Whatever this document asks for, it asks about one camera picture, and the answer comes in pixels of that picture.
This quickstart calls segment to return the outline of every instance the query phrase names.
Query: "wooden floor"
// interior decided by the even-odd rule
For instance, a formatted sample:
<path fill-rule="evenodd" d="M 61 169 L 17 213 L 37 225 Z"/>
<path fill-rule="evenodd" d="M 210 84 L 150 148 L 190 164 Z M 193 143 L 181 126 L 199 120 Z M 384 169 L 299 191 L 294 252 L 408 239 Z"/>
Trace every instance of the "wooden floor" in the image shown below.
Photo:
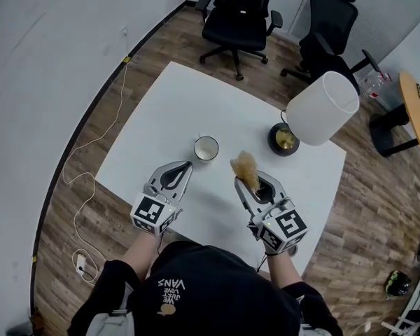
<path fill-rule="evenodd" d="M 229 55 L 210 57 L 205 65 L 199 64 L 199 55 L 213 48 L 202 39 L 201 31 L 201 17 L 192 8 L 184 8 L 140 49 L 129 63 L 117 124 L 104 139 L 70 159 L 68 179 L 85 171 L 97 173 L 119 131 L 170 61 L 230 83 L 280 109 L 305 88 L 295 78 L 279 75 L 282 67 L 292 68 L 300 61 L 297 46 L 269 37 L 267 65 L 242 53 L 245 79 L 237 82 Z M 123 73 L 99 102 L 76 146 L 97 138 L 111 124 L 122 81 Z M 389 159 L 380 157 L 372 147 L 368 120 L 372 113 L 383 112 L 377 102 L 362 100 L 359 112 L 332 138 L 347 151 L 346 162 L 335 204 L 304 274 L 304 280 L 323 294 L 346 335 L 367 320 L 372 322 L 373 335 L 386 334 L 379 322 L 394 322 L 407 301 L 405 297 L 386 300 L 383 284 L 387 276 L 398 269 L 415 280 L 419 273 L 414 251 L 420 239 L 420 149 L 412 148 Z M 409 138 L 401 127 L 395 129 L 395 137 L 401 141 Z M 43 224 L 35 305 L 46 319 L 49 335 L 66 333 L 71 317 L 92 290 L 71 261 L 71 254 L 85 247 L 74 232 L 73 217 L 91 193 L 88 177 L 73 186 L 59 180 Z M 97 184 L 96 195 L 77 219 L 79 232 L 106 258 L 120 256 L 137 236 L 129 212 L 130 205 Z M 103 260 L 93 256 L 101 266 Z"/>

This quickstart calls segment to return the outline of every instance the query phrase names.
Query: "chair wheel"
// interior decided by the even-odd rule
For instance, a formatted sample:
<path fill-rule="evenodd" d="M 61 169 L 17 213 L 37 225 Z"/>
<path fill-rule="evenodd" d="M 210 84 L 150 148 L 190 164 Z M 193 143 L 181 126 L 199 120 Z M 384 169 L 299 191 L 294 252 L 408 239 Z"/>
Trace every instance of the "chair wheel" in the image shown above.
<path fill-rule="evenodd" d="M 297 71 L 299 71 L 300 73 L 302 73 L 302 74 L 308 74 L 308 70 L 307 70 L 307 69 L 304 69 L 304 68 L 302 68 L 302 67 L 300 67 L 300 66 L 298 66 L 298 65 L 295 65 L 294 67 L 295 67 L 295 69 L 296 69 Z"/>

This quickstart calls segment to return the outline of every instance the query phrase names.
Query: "white cup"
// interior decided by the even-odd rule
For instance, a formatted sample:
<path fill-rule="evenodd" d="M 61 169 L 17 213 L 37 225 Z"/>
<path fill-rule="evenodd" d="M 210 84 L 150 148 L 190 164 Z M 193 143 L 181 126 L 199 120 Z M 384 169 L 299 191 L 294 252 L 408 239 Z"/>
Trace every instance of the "white cup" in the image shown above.
<path fill-rule="evenodd" d="M 218 152 L 218 142 L 210 136 L 202 136 L 195 142 L 196 157 L 203 162 L 214 159 Z"/>
<path fill-rule="evenodd" d="M 286 252 L 288 253 L 288 255 L 290 257 L 293 257 L 298 252 L 298 246 L 294 245 L 294 246 L 290 247 L 288 250 L 286 250 Z"/>

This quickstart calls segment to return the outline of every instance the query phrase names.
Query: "wall socket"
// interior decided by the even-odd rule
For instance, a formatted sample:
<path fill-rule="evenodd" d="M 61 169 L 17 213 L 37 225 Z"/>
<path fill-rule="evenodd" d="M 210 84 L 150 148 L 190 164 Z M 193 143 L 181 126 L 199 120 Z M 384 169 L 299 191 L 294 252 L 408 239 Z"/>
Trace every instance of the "wall socket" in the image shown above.
<path fill-rule="evenodd" d="M 85 256 L 83 254 L 77 254 L 76 258 L 76 272 L 80 274 L 81 276 L 84 275 L 85 270 Z"/>

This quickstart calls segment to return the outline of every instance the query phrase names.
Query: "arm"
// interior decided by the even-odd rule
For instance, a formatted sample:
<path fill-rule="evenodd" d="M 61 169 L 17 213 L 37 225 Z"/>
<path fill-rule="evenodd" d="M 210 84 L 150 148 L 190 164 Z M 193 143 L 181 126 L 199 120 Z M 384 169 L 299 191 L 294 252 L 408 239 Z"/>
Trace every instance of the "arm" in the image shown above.
<path fill-rule="evenodd" d="M 294 264 L 285 251 L 267 257 L 271 282 L 295 299 L 300 300 L 300 311 L 305 323 L 313 329 L 321 328 L 332 336 L 342 336 L 342 331 L 333 317 L 322 295 L 310 285 L 302 281 Z"/>
<path fill-rule="evenodd" d="M 269 255 L 267 264 L 269 265 L 271 282 L 279 288 L 302 281 L 286 251 L 278 255 Z"/>
<path fill-rule="evenodd" d="M 146 278 L 157 244 L 156 237 L 140 232 L 122 258 L 104 264 L 92 293 L 71 320 L 69 335 L 85 335 L 96 315 L 120 309 L 127 285 L 135 291 Z"/>
<path fill-rule="evenodd" d="M 267 29 L 266 36 L 269 36 L 272 33 L 272 30 L 277 28 L 281 28 L 283 26 L 283 19 L 278 11 L 271 10 L 271 25 L 269 29 Z"/>
<path fill-rule="evenodd" d="M 355 66 L 353 66 L 350 69 L 351 73 L 355 73 L 358 72 L 359 70 L 361 70 L 363 67 L 366 67 L 368 64 L 371 64 L 373 69 L 376 72 L 381 72 L 381 69 L 379 68 L 378 64 L 375 62 L 374 58 L 371 56 L 371 54 L 369 52 L 367 52 L 366 50 L 363 50 L 363 54 L 365 56 L 365 58 L 360 61 L 359 63 L 357 63 Z"/>
<path fill-rule="evenodd" d="M 195 5 L 195 9 L 200 11 L 202 13 L 202 19 L 207 19 L 207 6 L 210 4 L 211 0 L 198 0 L 198 2 Z"/>
<path fill-rule="evenodd" d="M 134 269 L 139 280 L 143 281 L 146 278 L 157 246 L 157 237 L 147 232 L 141 232 L 120 260 Z"/>

